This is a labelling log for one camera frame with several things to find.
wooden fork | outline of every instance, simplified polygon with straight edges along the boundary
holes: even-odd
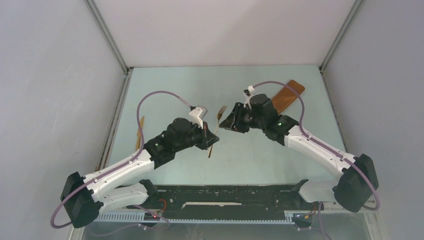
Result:
[[[218,114],[216,115],[216,119],[218,119],[218,123],[216,124],[215,135],[217,134],[218,127],[220,126],[220,120],[223,117],[223,114],[224,114],[224,112],[225,112],[226,109],[227,109],[227,106],[226,105],[222,106],[221,109],[219,110]],[[213,147],[214,147],[214,145],[210,146],[209,156],[207,156],[209,159],[211,158],[212,148]]]

metal frame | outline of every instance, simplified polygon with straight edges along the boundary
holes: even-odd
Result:
[[[99,11],[96,3],[95,3],[95,0],[84,0],[84,1],[86,2],[87,7],[90,10],[90,12],[93,14],[95,21],[97,22],[102,34],[105,37],[105,40],[109,44],[109,46],[110,46],[111,50],[113,51],[116,59],[118,60],[123,72],[126,74],[124,81],[122,81],[118,100],[117,100],[116,106],[114,108],[113,117],[112,117],[111,123],[109,125],[108,134],[107,134],[107,137],[106,137],[105,143],[104,143],[104,149],[103,149],[103,152],[101,154],[99,164],[97,165],[97,168],[101,169],[101,168],[104,168],[106,163],[107,163],[111,147],[112,147],[113,142],[115,140],[115,132],[116,132],[116,129],[117,129],[118,124],[119,124],[120,115],[121,115],[122,108],[123,108],[123,105],[124,105],[124,102],[125,102],[125,96],[126,96],[127,91],[128,91],[128,87],[129,87],[129,83],[130,83],[130,80],[131,80],[133,70],[129,69],[127,64],[125,63],[124,58],[123,58],[121,52],[118,49],[118,46],[116,45],[108,27],[106,26],[106,23],[105,23],[104,19],[102,18],[102,15],[100,14],[100,11]],[[326,88],[326,91],[327,91],[327,96],[330,100],[330,104],[331,104],[332,109],[333,109],[334,117],[336,119],[337,126],[339,128],[339,132],[340,132],[340,135],[341,135],[341,138],[343,140],[343,144],[344,144],[344,147],[345,147],[346,150],[347,150],[346,142],[345,142],[345,139],[343,138],[343,134],[342,134],[342,131],[340,129],[339,121],[338,121],[335,109],[333,107],[332,98],[331,98],[331,95],[330,95],[329,90],[328,90],[328,86],[327,86],[327,83],[326,83],[326,80],[325,80],[324,72],[327,69],[329,62],[331,61],[335,51],[337,50],[340,42],[342,41],[343,37],[345,36],[345,34],[347,32],[347,30],[351,26],[354,18],[358,14],[358,12],[359,12],[364,1],[365,0],[356,0],[355,1],[352,8],[350,9],[349,14],[347,15],[345,21],[343,22],[336,38],[334,39],[328,53],[326,54],[325,58],[323,59],[322,64],[319,67],[321,75],[322,75],[322,80],[324,82],[324,85],[325,85],[325,88]],[[342,208],[339,204],[325,203],[324,207],[325,207],[326,210],[322,211],[323,214],[349,213],[347,210]],[[383,225],[380,214],[378,212],[373,212],[373,211],[369,211],[369,210],[361,210],[360,213],[362,213],[364,218],[365,218],[365,223],[367,225],[369,237],[370,237],[371,240],[387,239],[388,234],[387,234],[386,228]],[[118,214],[118,215],[122,215],[122,214],[133,215],[134,212],[128,211],[127,209],[122,209],[122,210],[114,211],[113,214],[115,214],[115,215],[116,214]],[[67,240],[81,240],[83,238],[83,233],[84,233],[84,227],[74,228],[73,226],[71,226]]]

wooden cutting board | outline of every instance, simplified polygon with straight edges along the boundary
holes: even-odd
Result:
[[[293,88],[299,95],[305,91],[305,87],[297,83],[295,80],[290,80],[287,85]],[[292,104],[298,97],[288,87],[283,87],[273,98],[272,104],[277,110],[278,114],[284,111],[290,104]]]

gray wall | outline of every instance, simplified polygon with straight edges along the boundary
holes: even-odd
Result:
[[[94,170],[123,73],[83,0],[1,1],[0,43],[0,239],[65,239],[50,216]]]
[[[422,239],[424,1],[365,1],[325,78],[347,147],[374,159],[391,237]]]

white table surface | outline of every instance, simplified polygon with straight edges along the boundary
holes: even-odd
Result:
[[[174,92],[192,105],[208,109],[204,121],[211,129],[217,124],[216,114],[223,105],[231,112],[235,102],[244,102],[243,90],[263,81],[287,83],[294,79],[305,86],[304,127],[312,134],[343,149],[334,114],[318,67],[315,65],[282,66],[207,66],[135,68],[129,83],[108,164],[124,159],[135,151],[137,141],[137,104],[146,94],[165,90]],[[273,97],[281,86],[268,84],[256,93]],[[190,109],[170,95],[149,97],[140,109],[145,116],[144,137],[154,138],[175,118],[188,118]],[[282,114],[298,120],[301,104],[296,100]],[[197,147],[178,152],[171,162],[143,174],[154,184],[296,184],[302,179],[330,180],[332,177],[307,156],[269,140],[261,130],[241,134],[219,129],[220,141],[208,151]]]

